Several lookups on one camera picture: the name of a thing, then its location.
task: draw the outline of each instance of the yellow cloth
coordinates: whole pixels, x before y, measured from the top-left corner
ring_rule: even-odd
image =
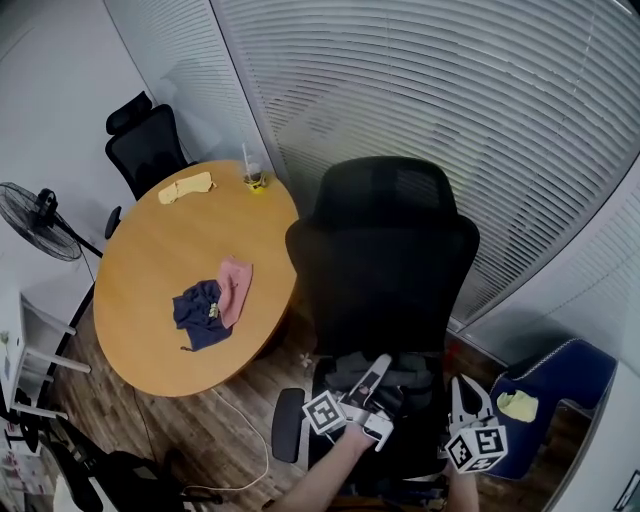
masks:
[[[531,423],[538,413],[538,399],[527,395],[524,391],[516,391],[515,395],[502,393],[497,400],[498,409],[514,420]]]
[[[177,180],[167,188],[162,189],[158,192],[158,199],[162,204],[171,204],[179,197],[190,194],[191,192],[208,192],[211,186],[213,186],[213,188],[217,186],[211,181],[211,173],[201,172],[190,178]]]

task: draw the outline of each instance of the standing fan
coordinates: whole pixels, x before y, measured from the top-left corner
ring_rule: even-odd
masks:
[[[31,245],[63,261],[80,258],[80,246],[102,258],[56,213],[57,208],[56,195],[48,188],[36,196],[15,183],[0,183],[0,214]]]

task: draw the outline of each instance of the hand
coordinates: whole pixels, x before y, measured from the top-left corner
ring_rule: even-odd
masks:
[[[362,425],[350,421],[338,442],[353,449],[356,456],[360,457],[375,443],[375,440],[362,431]]]

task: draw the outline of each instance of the navy blue cloth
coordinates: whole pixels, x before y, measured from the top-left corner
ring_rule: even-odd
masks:
[[[191,340],[191,350],[215,345],[231,336],[233,328],[226,329],[222,318],[209,316],[212,304],[220,299],[218,282],[200,281],[180,297],[173,298],[173,319],[178,329],[186,329]]]

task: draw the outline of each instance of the white cable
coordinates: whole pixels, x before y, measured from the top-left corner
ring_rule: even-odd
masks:
[[[262,441],[262,444],[264,445],[264,457],[265,457],[265,461],[266,461],[267,467],[265,468],[264,473],[262,473],[253,482],[251,482],[250,484],[245,485],[244,487],[238,487],[238,488],[233,488],[233,487],[216,488],[216,487],[207,487],[206,485],[187,485],[184,489],[182,489],[182,494],[184,494],[184,492],[187,489],[206,489],[207,491],[244,491],[244,490],[248,489],[249,487],[257,484],[260,480],[262,480],[265,476],[267,476],[267,473],[269,473],[269,448],[267,446],[267,442],[264,440],[264,437],[262,437],[262,434],[260,434],[260,432],[258,432],[256,430],[256,428],[251,424],[251,422],[247,419],[247,417],[244,414],[242,414],[238,409],[236,409],[233,405],[231,405],[224,398],[222,398],[220,393],[218,393],[215,389],[212,389],[211,391],[213,391],[220,400],[222,400],[225,404],[227,404],[234,411],[236,411],[240,416],[242,416],[242,419],[247,422],[247,425],[249,425],[249,427],[251,427],[251,430],[253,430],[256,434],[258,434],[258,437],[260,438],[260,440]]]

